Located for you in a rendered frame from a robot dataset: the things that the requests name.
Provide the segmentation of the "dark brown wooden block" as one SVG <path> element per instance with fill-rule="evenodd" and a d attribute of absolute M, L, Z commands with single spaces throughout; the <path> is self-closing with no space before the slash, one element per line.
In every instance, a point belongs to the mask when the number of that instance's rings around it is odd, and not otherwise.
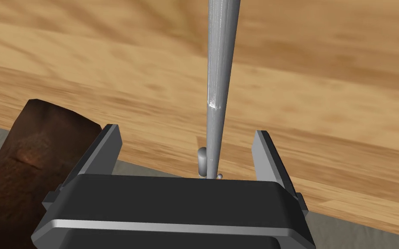
<path fill-rule="evenodd" d="M 0 148 L 0 249 L 35 249 L 42 201 L 62 183 L 101 132 L 74 111 L 29 100 Z"/>

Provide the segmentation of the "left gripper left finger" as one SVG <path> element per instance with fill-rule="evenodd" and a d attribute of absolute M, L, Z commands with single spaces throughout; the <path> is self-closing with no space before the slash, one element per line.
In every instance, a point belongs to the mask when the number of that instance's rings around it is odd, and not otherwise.
<path fill-rule="evenodd" d="M 122 148 L 117 124 L 107 124 L 73 167 L 62 187 L 80 174 L 111 175 Z"/>

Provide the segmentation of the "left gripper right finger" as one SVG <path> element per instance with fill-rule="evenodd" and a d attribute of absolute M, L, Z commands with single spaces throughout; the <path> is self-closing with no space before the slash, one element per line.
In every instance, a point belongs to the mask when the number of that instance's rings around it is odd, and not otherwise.
<path fill-rule="evenodd" d="M 297 197 L 290 176 L 282 162 L 268 131 L 257 130 L 251 147 L 258 181 L 279 183 L 293 197 Z"/>

